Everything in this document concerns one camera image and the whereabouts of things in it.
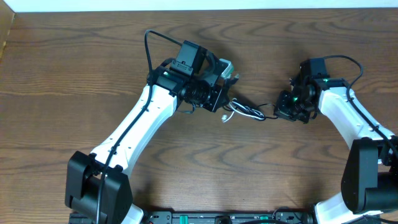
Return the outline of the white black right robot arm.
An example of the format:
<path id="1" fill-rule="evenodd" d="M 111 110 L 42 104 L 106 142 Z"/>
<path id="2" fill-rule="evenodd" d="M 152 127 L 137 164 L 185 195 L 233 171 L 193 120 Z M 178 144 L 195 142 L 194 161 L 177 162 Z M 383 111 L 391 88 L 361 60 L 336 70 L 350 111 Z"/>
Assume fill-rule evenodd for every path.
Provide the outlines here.
<path id="1" fill-rule="evenodd" d="M 274 115 L 307 123 L 323 114 L 349 147 L 341 190 L 314 206 L 313 222 L 351 223 L 397 210 L 397 136 L 366 111 L 343 78 L 292 85 L 280 93 Z"/>

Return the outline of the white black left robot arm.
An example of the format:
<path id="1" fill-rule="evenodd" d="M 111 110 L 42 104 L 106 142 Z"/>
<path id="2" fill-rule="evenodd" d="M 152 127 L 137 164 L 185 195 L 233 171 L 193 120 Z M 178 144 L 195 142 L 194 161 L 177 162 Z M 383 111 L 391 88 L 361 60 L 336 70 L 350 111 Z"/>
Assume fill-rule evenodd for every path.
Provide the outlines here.
<path id="1" fill-rule="evenodd" d="M 147 85 L 122 123 L 89 154 L 75 152 L 67 165 L 65 205 L 91 223 L 140 223 L 144 211 L 133 203 L 129 178 L 160 126 L 185 101 L 215 112 L 228 104 L 231 62 L 221 60 L 196 76 L 193 67 L 164 62 L 147 77 Z"/>

